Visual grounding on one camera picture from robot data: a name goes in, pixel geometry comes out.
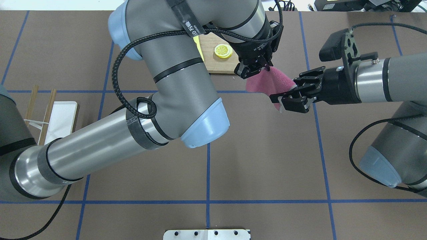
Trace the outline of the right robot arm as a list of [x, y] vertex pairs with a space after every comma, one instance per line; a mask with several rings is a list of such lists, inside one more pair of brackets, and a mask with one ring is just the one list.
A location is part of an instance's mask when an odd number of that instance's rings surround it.
[[348, 148], [354, 169], [393, 189], [426, 197], [426, 53], [378, 59], [370, 53], [317, 67], [270, 94], [287, 111], [307, 113], [314, 102], [330, 105], [401, 102], [391, 118], [360, 130]]

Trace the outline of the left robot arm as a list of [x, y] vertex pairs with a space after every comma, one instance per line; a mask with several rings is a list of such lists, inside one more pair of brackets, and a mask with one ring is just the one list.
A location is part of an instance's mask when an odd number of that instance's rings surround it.
[[[118, 111], [78, 131], [38, 146], [16, 103], [1, 86], [1, 200], [45, 199], [97, 170], [181, 138], [189, 148], [229, 129], [222, 99], [193, 37], [214, 32], [239, 56], [245, 79], [269, 69], [283, 30], [268, 20], [259, 0], [127, 0], [109, 17], [121, 47], [111, 73], [122, 103]], [[118, 84], [125, 57], [144, 59], [157, 93], [128, 101]]]

